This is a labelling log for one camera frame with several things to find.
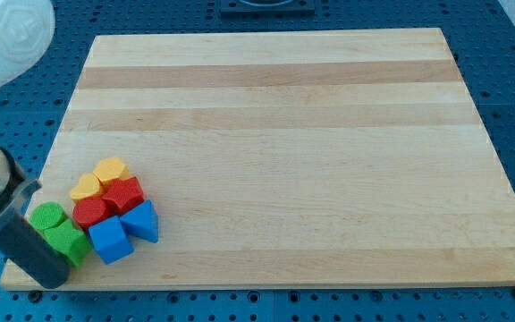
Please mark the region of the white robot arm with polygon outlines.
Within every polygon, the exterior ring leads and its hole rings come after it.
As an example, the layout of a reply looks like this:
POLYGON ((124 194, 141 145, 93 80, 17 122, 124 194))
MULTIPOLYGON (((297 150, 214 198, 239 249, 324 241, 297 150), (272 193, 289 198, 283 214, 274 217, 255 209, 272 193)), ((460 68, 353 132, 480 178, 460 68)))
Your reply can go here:
MULTIPOLYGON (((49 0, 0 0, 0 88, 35 65, 55 32, 49 0)), ((54 289, 66 282, 69 264, 21 213, 41 187, 25 176, 8 151, 0 147, 0 252, 40 286, 54 289)))

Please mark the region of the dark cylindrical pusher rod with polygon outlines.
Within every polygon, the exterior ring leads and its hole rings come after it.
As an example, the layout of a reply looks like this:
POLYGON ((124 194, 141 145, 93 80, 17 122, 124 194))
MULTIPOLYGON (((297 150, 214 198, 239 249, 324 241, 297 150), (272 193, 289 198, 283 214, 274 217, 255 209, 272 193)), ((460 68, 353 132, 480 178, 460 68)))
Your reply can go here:
POLYGON ((0 216, 0 251, 47 289, 63 285, 71 273, 66 260, 16 212, 0 216))

